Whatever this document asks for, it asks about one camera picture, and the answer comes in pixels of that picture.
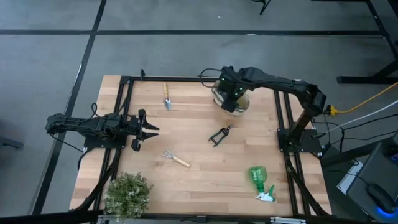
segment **spray bottle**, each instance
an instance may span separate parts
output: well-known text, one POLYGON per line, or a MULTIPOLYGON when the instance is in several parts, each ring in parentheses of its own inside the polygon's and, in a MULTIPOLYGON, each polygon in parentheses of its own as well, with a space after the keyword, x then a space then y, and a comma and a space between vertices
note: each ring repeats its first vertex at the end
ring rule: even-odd
POLYGON ((267 180, 267 171, 263 166, 255 166, 249 169, 249 176, 251 181, 256 185, 259 195, 256 197, 264 202, 275 202, 272 196, 274 186, 272 186, 268 193, 264 192, 264 182, 267 180))

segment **potted plant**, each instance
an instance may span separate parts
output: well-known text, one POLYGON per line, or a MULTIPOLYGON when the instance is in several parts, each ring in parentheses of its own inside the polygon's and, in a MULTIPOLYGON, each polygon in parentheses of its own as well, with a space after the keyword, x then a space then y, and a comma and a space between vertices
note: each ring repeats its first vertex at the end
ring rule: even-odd
POLYGON ((148 210, 149 191, 146 178, 123 172, 110 183, 106 195, 106 213, 115 214, 116 221, 140 218, 148 210))

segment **wooden handle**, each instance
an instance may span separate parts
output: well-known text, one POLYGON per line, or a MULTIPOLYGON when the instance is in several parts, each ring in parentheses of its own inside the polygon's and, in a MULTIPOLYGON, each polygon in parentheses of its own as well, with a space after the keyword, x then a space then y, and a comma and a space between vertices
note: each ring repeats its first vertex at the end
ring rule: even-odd
POLYGON ((164 89, 164 96, 166 98, 168 98, 169 97, 169 91, 167 90, 167 84, 166 83, 163 83, 163 89, 164 89))
POLYGON ((181 163, 182 165, 188 167, 188 168, 191 167, 190 164, 188 164, 187 162, 183 161, 182 159, 180 159, 180 158, 178 158, 178 157, 176 157, 176 156, 173 156, 173 159, 174 159, 175 161, 181 163))

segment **concrete floor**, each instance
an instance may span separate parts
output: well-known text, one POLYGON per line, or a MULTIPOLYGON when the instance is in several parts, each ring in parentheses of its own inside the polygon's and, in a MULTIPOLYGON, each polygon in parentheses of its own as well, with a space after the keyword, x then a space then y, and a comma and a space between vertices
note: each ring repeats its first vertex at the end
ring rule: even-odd
MULTIPOLYGON (((398 19, 387 1, 373 1, 394 40, 398 19)), ((0 29, 87 29, 93 26, 100 0, 3 0, 0 29)), ((263 16, 249 0, 108 1, 100 30, 377 30, 362 2, 272 1, 263 16)), ((0 35, 0 135, 23 141, 23 149, 0 149, 0 217, 30 213, 53 139, 46 118, 61 113, 72 89, 87 35, 0 35)), ((73 116, 89 117, 103 75, 196 76, 204 68, 255 66, 286 78, 314 83, 327 103, 345 109, 380 92, 384 85, 338 85, 339 75, 371 75, 393 56, 384 39, 365 37, 281 37, 233 35, 97 36, 73 116)), ((330 121, 344 123, 396 100, 393 89, 355 113, 330 121)), ((396 113, 396 107, 383 114, 396 113)), ((398 119, 351 130, 366 138, 393 131, 398 119)), ((332 141, 340 132, 332 133, 332 141)), ((66 142, 82 147, 83 138, 68 133, 66 142)), ((367 144, 345 141, 344 150, 367 144)), ((79 152, 64 146, 44 213, 68 210, 77 175, 79 152)), ((330 195, 333 213, 352 218, 330 195)))

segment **wooden tabletop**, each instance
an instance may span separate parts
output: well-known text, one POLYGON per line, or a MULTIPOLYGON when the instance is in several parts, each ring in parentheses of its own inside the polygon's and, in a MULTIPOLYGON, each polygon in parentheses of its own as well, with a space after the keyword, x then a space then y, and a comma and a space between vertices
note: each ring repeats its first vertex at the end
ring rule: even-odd
MULTIPOLYGON (((120 76, 104 76, 97 101, 98 114, 113 112, 119 80, 120 76)), ((134 82, 129 114, 137 114, 144 108, 148 122, 160 131, 158 136, 142 142, 140 152, 131 149, 133 137, 128 137, 118 169, 118 173, 140 172, 148 184, 154 185, 149 213, 291 215, 285 164, 276 134, 274 92, 265 88, 248 91, 250 107, 236 117, 217 106, 210 89, 200 82, 167 84, 171 111, 165 109, 163 82, 134 82), (208 138, 230 124, 233 128, 229 135, 219 146, 213 147, 208 138), (161 157, 165 149, 191 167, 161 157), (257 191, 248 181, 247 170, 258 165, 267 170, 266 191, 275 185, 275 202, 254 198, 257 191)), ((294 119, 297 119, 302 107, 292 95, 290 101, 294 119)), ((281 104, 284 110, 283 97, 281 104)), ((83 158, 70 208, 79 206, 97 184, 103 157, 104 149, 94 149, 83 158)), ((301 153, 301 160, 307 188, 323 209, 331 213, 319 160, 307 153, 301 153)), ((299 192, 296 186, 302 211, 299 192)))

